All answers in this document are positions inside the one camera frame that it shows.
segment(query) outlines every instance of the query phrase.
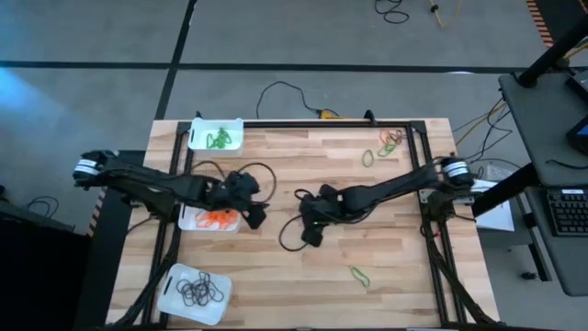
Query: keyboard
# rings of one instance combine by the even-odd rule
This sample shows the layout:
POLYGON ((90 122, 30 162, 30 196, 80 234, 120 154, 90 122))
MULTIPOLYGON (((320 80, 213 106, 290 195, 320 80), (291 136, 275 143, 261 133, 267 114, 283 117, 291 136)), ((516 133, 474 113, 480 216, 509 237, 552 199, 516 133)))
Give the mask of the keyboard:
POLYGON ((555 235, 588 236, 588 194, 581 189, 550 189, 547 196, 555 235))

